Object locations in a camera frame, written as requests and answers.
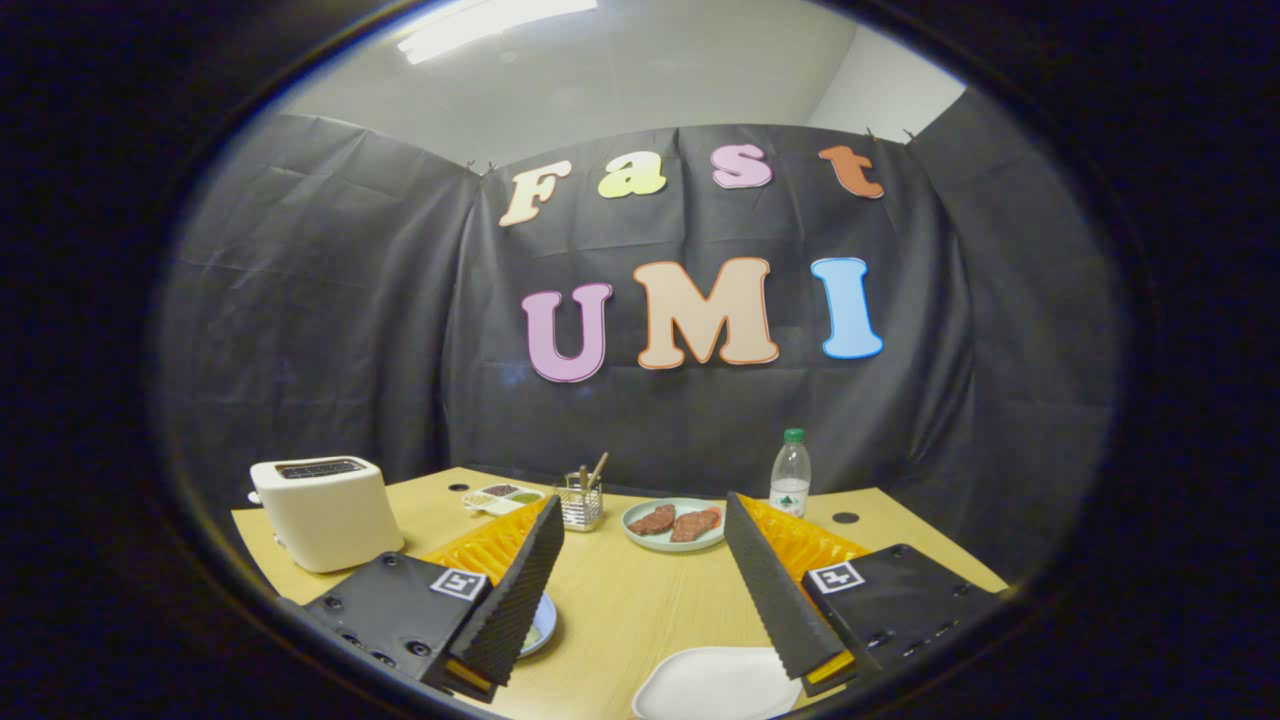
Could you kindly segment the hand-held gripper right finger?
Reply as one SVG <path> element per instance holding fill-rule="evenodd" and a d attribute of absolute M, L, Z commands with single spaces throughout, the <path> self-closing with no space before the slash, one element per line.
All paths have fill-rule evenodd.
<path fill-rule="evenodd" d="M 724 537 L 787 676 L 810 696 L 915 666 L 1004 600 L 911 544 L 868 551 L 740 493 Z"/>

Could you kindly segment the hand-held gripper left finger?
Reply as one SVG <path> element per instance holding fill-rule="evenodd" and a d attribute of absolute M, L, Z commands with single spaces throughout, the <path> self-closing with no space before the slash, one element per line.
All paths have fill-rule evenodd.
<path fill-rule="evenodd" d="M 492 702 L 507 685 L 564 542 L 544 497 L 415 559 L 385 552 L 300 609 L 329 644 L 371 667 Z"/>

